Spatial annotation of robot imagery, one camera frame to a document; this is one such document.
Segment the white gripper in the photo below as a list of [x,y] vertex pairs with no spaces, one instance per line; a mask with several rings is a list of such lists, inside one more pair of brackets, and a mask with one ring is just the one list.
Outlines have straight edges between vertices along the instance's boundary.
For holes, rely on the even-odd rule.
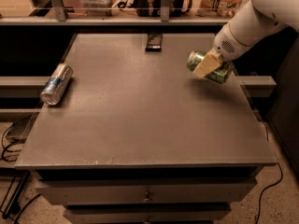
[[228,22],[214,39],[213,49],[219,54],[208,52],[193,73],[198,77],[204,77],[221,67],[222,59],[235,60],[241,57],[253,46],[253,43],[254,38],[250,32]]

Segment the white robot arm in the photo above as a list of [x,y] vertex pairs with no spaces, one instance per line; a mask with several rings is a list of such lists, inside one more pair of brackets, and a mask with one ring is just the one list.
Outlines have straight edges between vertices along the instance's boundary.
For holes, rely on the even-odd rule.
[[287,26],[299,30],[299,0],[249,0],[217,33],[212,49],[200,60],[193,51],[187,65],[205,77]]

